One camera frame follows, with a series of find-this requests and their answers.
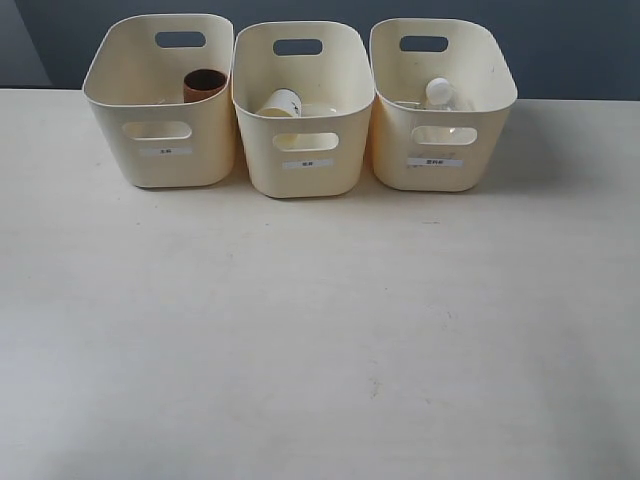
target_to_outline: table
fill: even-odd
[[[288,201],[0,105],[2,478],[640,477],[640,104],[517,102],[464,194]]]

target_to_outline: plastic bottle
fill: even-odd
[[[460,97],[449,80],[442,77],[434,78],[427,84],[422,108],[446,112],[472,110],[471,105]],[[474,140],[468,129],[455,127],[434,127],[430,137],[432,143],[446,144],[465,144]]]

